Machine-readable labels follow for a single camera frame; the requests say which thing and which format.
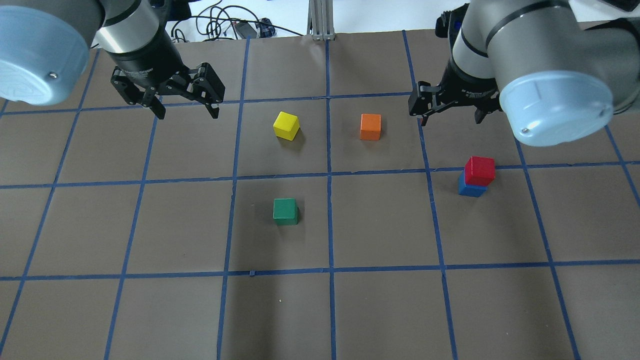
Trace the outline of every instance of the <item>wooden block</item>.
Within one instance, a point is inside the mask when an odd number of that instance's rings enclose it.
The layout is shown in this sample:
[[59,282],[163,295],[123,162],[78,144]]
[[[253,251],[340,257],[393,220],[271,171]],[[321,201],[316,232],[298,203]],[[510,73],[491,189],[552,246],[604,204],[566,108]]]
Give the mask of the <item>wooden block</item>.
[[489,186],[495,179],[495,160],[472,156],[465,165],[465,184]]
[[274,199],[273,220],[278,225],[297,225],[298,205],[296,205],[296,199]]
[[276,121],[273,123],[273,131],[276,133],[276,136],[288,141],[293,141],[298,130],[300,130],[298,117],[284,111],[278,114]]
[[360,119],[360,139],[380,140],[382,132],[382,115],[362,114]]
[[486,192],[486,186],[469,185],[465,183],[465,171],[458,178],[458,194],[471,197],[480,197]]

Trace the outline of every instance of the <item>light blue robot joint cap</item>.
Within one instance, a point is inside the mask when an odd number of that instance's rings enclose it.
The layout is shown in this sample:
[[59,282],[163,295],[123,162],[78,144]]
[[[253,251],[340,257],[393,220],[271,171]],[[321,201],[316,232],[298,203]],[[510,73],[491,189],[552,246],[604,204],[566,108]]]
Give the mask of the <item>light blue robot joint cap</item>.
[[89,60],[71,25],[40,10],[0,5],[0,34],[0,97],[52,105],[71,94]]
[[518,141],[552,146],[590,135],[613,116],[613,94],[600,79],[574,71],[535,72],[500,92],[500,105]]

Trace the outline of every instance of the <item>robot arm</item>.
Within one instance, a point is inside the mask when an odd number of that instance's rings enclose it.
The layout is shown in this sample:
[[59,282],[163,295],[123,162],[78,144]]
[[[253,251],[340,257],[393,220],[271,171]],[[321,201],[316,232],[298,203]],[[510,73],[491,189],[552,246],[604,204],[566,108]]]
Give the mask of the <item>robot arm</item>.
[[183,64],[165,22],[148,0],[0,0],[0,33],[11,35],[0,37],[0,96],[35,105],[66,99],[95,37],[117,64],[111,83],[129,104],[163,119],[156,96],[181,95],[217,118],[224,85],[208,63]]
[[476,122],[504,110],[527,145],[570,142],[634,110],[640,19],[580,30],[568,0],[473,0],[438,20],[451,59],[438,86],[418,82],[410,113],[426,119],[476,106]]

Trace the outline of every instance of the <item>orange cube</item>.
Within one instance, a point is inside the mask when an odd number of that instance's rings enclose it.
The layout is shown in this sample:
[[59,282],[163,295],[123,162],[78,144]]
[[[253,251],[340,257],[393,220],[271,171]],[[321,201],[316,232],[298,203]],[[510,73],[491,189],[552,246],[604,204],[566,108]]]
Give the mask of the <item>orange cube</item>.
[[380,140],[382,132],[382,115],[379,114],[362,114],[360,120],[360,139],[361,140]]

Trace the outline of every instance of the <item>blue cube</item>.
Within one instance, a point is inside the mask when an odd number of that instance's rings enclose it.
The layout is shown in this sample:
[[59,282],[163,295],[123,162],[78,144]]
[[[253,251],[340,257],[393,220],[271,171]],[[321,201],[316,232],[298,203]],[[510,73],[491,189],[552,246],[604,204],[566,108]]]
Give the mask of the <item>blue cube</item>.
[[465,172],[462,171],[458,178],[458,194],[471,197],[480,197],[486,191],[486,186],[467,185],[465,183]]

